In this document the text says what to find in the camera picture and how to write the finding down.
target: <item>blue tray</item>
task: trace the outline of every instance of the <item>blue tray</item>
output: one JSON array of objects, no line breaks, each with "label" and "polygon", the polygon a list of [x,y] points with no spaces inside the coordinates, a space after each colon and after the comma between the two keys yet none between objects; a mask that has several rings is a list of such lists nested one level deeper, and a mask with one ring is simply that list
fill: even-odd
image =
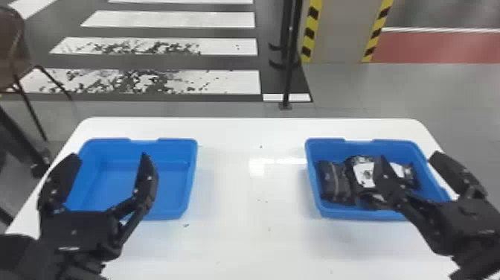
[{"label": "blue tray", "polygon": [[132,195],[141,154],[158,170],[156,201],[147,220],[178,219],[188,208],[198,144],[193,139],[92,139],[79,152],[82,166],[66,206],[103,211]]},{"label": "blue tray", "polygon": [[385,156],[389,162],[413,164],[420,183],[415,191],[421,197],[435,201],[450,200],[447,192],[438,185],[427,165],[427,159],[412,141],[373,140],[345,141],[344,139],[309,139],[306,142],[307,170],[314,193],[316,207],[322,217],[346,220],[405,220],[395,211],[372,211],[359,206],[343,206],[321,199],[321,183],[315,165],[318,161],[343,162],[350,156]]}]

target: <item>concrete floor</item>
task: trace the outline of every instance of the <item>concrete floor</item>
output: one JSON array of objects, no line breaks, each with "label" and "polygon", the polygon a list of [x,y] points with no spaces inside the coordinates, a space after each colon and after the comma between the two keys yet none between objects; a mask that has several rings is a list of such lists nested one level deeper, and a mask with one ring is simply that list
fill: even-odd
[{"label": "concrete floor", "polygon": [[[277,104],[263,103],[37,101],[33,105],[54,153],[80,121],[92,116],[415,118],[428,127],[449,155],[477,175],[491,201],[500,207],[496,184],[500,170],[500,66],[330,64],[304,68],[315,103],[293,104],[293,110],[287,112],[281,112]],[[30,135],[39,137],[24,104],[0,104]],[[10,159],[7,172],[1,173],[0,192],[4,195],[0,205],[16,213],[36,182],[26,176],[28,167],[14,165],[15,160]]]}]

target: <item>red floor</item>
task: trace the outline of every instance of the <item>red floor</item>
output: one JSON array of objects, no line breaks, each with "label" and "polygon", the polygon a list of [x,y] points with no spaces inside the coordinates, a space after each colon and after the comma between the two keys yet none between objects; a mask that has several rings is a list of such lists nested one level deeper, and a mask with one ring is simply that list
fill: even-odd
[{"label": "red floor", "polygon": [[500,63],[500,34],[383,32],[371,62]]}]

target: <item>yellow and black striped post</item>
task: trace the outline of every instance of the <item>yellow and black striped post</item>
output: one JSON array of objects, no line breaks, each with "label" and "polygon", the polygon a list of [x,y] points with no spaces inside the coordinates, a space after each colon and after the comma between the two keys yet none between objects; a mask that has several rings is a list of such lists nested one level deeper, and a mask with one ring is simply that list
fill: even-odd
[{"label": "yellow and black striped post", "polygon": [[376,45],[379,43],[380,34],[382,34],[382,28],[387,21],[387,16],[389,15],[389,10],[392,7],[393,0],[382,0],[380,5],[378,17],[375,20],[374,26],[371,28],[370,39],[365,48],[365,53],[361,59],[362,63],[369,63],[372,56],[374,55]]},{"label": "yellow and black striped post", "polygon": [[308,63],[313,58],[315,40],[318,36],[319,18],[323,0],[311,0],[309,11],[307,12],[306,30],[304,32],[304,44],[302,45],[301,60]]}]

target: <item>white painted stripe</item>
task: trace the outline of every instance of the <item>white painted stripe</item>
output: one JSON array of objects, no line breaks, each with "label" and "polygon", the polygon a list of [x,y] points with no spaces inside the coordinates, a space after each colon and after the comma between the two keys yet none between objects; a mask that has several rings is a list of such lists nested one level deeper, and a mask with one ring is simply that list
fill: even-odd
[{"label": "white painted stripe", "polygon": [[109,0],[109,2],[144,4],[254,4],[253,0]]},{"label": "white painted stripe", "polygon": [[17,10],[23,19],[27,19],[55,1],[56,0],[16,0],[10,3],[9,7]]},{"label": "white painted stripe", "polygon": [[98,10],[83,27],[90,28],[255,28],[253,12],[151,12]]},{"label": "white painted stripe", "polygon": [[51,54],[257,56],[256,39],[66,37]]},{"label": "white painted stripe", "polygon": [[[47,69],[67,90],[106,94],[201,94],[259,95],[257,70],[154,71],[117,69]],[[58,93],[59,89],[40,71],[22,78],[26,92]]]},{"label": "white painted stripe", "polygon": [[500,28],[383,28],[384,32],[500,33]]},{"label": "white painted stripe", "polygon": [[[265,102],[280,102],[283,94],[265,93],[262,95]],[[308,93],[291,93],[290,102],[310,102],[311,96]]]}]

